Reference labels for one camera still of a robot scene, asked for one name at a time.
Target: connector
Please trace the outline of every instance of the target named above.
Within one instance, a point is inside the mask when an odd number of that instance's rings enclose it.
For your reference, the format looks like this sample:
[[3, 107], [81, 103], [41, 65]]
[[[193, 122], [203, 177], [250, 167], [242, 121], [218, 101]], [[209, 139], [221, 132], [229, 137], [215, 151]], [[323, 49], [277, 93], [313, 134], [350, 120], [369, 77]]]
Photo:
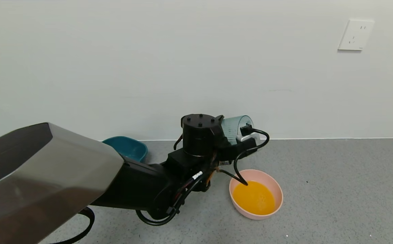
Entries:
[[242, 136], [250, 135], [252, 132], [253, 132], [252, 125], [250, 125], [250, 124], [246, 124], [245, 126], [240, 128], [240, 133], [242, 134]]

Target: white label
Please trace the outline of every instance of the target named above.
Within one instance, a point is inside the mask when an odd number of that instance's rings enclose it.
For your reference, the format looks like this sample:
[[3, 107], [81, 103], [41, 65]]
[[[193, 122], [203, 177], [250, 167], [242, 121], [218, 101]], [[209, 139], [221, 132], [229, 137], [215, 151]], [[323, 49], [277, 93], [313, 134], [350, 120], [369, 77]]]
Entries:
[[202, 174], [203, 174], [203, 172], [200, 171], [200, 172], [196, 173], [194, 176], [192, 176], [192, 178], [193, 178], [194, 180], [196, 180], [196, 179], [198, 178], [198, 176], [200, 176], [200, 175], [202, 175]]

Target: pink bowl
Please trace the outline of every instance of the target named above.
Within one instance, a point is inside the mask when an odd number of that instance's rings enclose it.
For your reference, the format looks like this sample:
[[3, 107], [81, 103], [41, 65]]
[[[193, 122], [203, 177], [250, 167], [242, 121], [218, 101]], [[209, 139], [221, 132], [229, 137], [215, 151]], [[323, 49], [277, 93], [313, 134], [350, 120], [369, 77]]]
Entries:
[[279, 184], [276, 182], [276, 180], [272, 178], [272, 176], [269, 176], [268, 174], [255, 169], [245, 169], [240, 171], [240, 174], [243, 176], [243, 178], [246, 181], [259, 182], [271, 191], [275, 199], [275, 211], [268, 215], [256, 215], [254, 213], [250, 213], [244, 210], [242, 207], [240, 207], [237, 204], [237, 202], [235, 202], [234, 198], [232, 198], [232, 192], [234, 191], [235, 187], [237, 187], [237, 185], [241, 183], [238, 182], [236, 179], [231, 178], [231, 181], [229, 182], [229, 196], [231, 197], [232, 204], [238, 210], [239, 213], [250, 219], [261, 220], [261, 219], [269, 218], [270, 215], [273, 215], [281, 208], [282, 200], [283, 200], [282, 190]]

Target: robotic arm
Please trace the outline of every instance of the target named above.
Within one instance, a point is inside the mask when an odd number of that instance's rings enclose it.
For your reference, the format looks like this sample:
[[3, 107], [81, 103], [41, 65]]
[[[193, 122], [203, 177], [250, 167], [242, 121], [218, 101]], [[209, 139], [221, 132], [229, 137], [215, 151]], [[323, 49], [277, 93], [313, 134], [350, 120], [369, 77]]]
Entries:
[[[0, 137], [0, 243], [37, 243], [90, 204], [134, 209], [147, 224], [166, 224], [192, 191], [209, 189], [216, 170], [247, 184], [237, 161], [266, 145], [269, 136], [246, 125], [231, 145], [223, 118], [182, 117], [183, 134], [174, 151], [152, 165], [50, 123]], [[257, 145], [255, 133], [266, 141]], [[183, 148], [176, 150], [181, 139]], [[237, 176], [219, 170], [220, 162], [234, 162]]]

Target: bowl rim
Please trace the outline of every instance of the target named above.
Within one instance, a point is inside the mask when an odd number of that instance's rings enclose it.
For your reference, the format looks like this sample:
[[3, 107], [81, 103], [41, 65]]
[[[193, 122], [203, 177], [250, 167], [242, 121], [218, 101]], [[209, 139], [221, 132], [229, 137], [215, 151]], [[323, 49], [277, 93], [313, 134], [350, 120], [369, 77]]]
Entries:
[[144, 155], [142, 155], [142, 157], [138, 160], [138, 162], [141, 162], [145, 158], [145, 156], [147, 156], [148, 147], [147, 147], [147, 145], [145, 145], [144, 142], [140, 142], [140, 141], [138, 141], [136, 139], [133, 139], [133, 138], [130, 138], [130, 137], [127, 137], [127, 136], [113, 136], [113, 137], [110, 137], [108, 139], [103, 140], [102, 142], [105, 143], [106, 145], [109, 145], [108, 143], [106, 143], [106, 141], [109, 141], [111, 139], [128, 139], [130, 141], [138, 142], [140, 145], [144, 146], [144, 148], [145, 148]]
[[231, 198], [231, 201], [234, 203], [234, 205], [237, 206], [237, 207], [239, 207], [239, 208], [240, 208], [241, 210], [243, 210], [244, 212], [246, 212], [246, 213], [248, 213], [248, 214], [250, 214], [250, 215], [252, 215], [252, 216], [255, 216], [255, 217], [269, 217], [270, 215], [273, 215], [273, 214], [275, 214], [276, 212], [278, 212], [278, 210], [279, 210], [279, 209], [281, 208], [281, 206], [282, 206], [282, 203], [284, 202], [284, 193], [282, 192], [282, 188], [281, 188], [281, 186], [279, 185], [279, 183], [276, 181], [276, 179], [274, 179], [274, 178], [273, 178], [272, 176], [270, 176], [268, 173], [263, 172], [263, 171], [261, 171], [261, 170], [257, 170], [257, 169], [244, 169], [244, 170], [241, 170], [241, 171], [239, 171], [239, 172], [242, 173], [242, 172], [245, 172], [245, 171], [258, 171], [258, 172], [264, 173], [266, 176], [269, 176], [270, 178], [272, 178], [272, 179], [275, 181], [275, 183], [278, 185], [279, 190], [281, 191], [281, 204], [279, 204], [279, 207], [278, 207], [275, 211], [269, 213], [268, 215], [256, 215], [255, 213], [251, 213], [251, 212], [248, 212], [248, 211], [244, 210], [242, 207], [240, 207], [240, 205], [239, 205], [239, 204], [234, 200], [234, 198], [232, 197], [231, 184], [232, 184], [232, 181], [237, 181], [237, 180], [234, 179], [234, 178], [231, 178], [231, 180], [229, 181], [228, 190], [229, 190], [229, 196], [230, 196], [230, 198]]

